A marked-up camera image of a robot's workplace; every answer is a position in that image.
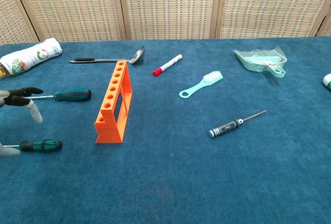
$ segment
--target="white bottle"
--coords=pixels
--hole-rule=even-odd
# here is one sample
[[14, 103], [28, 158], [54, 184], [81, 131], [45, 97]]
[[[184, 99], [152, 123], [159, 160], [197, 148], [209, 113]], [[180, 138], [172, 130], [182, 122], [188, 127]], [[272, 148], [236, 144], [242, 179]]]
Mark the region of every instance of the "white bottle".
[[31, 67], [62, 53], [60, 44], [54, 38], [33, 47], [12, 52], [0, 58], [0, 78], [4, 75], [17, 75]]

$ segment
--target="test tube rack hole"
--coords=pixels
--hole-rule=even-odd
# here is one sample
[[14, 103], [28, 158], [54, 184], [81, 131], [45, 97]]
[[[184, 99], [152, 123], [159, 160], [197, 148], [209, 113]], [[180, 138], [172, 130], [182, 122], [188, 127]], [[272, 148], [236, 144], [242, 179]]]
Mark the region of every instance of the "test tube rack hole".
[[[122, 104], [116, 121], [114, 111], [119, 94], [122, 95]], [[131, 98], [132, 87], [127, 62], [117, 62], [99, 114], [94, 122], [98, 133], [96, 143], [110, 144], [123, 142]]]

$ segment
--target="marker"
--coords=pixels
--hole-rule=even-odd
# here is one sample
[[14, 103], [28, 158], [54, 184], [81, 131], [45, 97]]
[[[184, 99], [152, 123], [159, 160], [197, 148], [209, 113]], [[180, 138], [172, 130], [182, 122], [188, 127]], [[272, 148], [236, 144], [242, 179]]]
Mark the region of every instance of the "marker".
[[183, 55], [179, 54], [177, 56], [175, 56], [172, 60], [170, 60], [169, 62], [167, 62], [166, 64], [162, 65], [160, 68], [156, 69], [155, 71], [153, 71], [153, 75], [155, 77], [157, 77], [158, 75], [160, 75], [162, 72], [164, 72], [166, 69], [168, 69], [170, 66], [172, 66], [173, 64], [176, 64], [179, 60], [181, 60], [183, 58]]

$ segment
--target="blue tablecloth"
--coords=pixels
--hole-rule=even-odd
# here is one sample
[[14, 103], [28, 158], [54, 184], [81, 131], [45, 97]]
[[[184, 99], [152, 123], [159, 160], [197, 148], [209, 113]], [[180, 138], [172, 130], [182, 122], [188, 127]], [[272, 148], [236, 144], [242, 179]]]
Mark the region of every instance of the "blue tablecloth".
[[[131, 58], [133, 89], [122, 144], [95, 144], [93, 125], [115, 63]], [[1, 89], [45, 95], [89, 88], [87, 102], [36, 101], [43, 123], [21, 107], [0, 109], [3, 145], [57, 139], [55, 153], [0, 157], [0, 223], [330, 223], [331, 37], [241, 40], [62, 42], [63, 53]], [[32, 44], [0, 47], [0, 57]], [[246, 70], [232, 50], [274, 49], [282, 79]], [[184, 58], [158, 77], [152, 72]], [[224, 78], [188, 99], [178, 93], [220, 70]], [[207, 131], [268, 112], [215, 139]]]

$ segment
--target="precision screwdriver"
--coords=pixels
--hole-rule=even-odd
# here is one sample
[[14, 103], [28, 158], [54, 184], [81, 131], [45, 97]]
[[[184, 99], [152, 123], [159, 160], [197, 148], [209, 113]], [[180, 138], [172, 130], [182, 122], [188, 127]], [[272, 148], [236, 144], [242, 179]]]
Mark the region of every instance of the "precision screwdriver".
[[48, 99], [54, 98], [55, 100], [90, 100], [92, 96], [92, 92], [86, 88], [75, 88], [70, 91], [59, 91], [55, 92], [53, 96], [33, 96], [33, 97], [26, 97], [28, 99]]
[[33, 142], [29, 142], [24, 140], [20, 143], [20, 145], [4, 145], [4, 147], [19, 147], [21, 151], [42, 151], [42, 152], [51, 152], [55, 150], [60, 150], [62, 148], [62, 142], [59, 140], [36, 140]]
[[266, 111], [267, 110], [264, 110], [264, 111], [262, 111], [260, 113], [254, 114], [254, 115], [252, 115], [250, 117], [247, 117], [245, 119], [233, 120], [233, 121], [230, 121], [230, 122], [228, 122], [228, 123], [226, 123], [224, 125], [221, 125], [219, 127], [215, 127], [215, 128], [213, 128], [213, 129], [211, 129], [211, 130], [208, 131], [208, 135], [211, 138], [214, 138], [216, 136], [222, 135], [225, 132], [228, 132], [228, 131], [230, 131], [232, 129], [235, 129], [235, 128], [239, 127], [244, 121], [249, 120], [251, 118], [254, 118], [254, 117], [256, 117], [256, 116], [258, 116], [260, 114], [263, 114]]

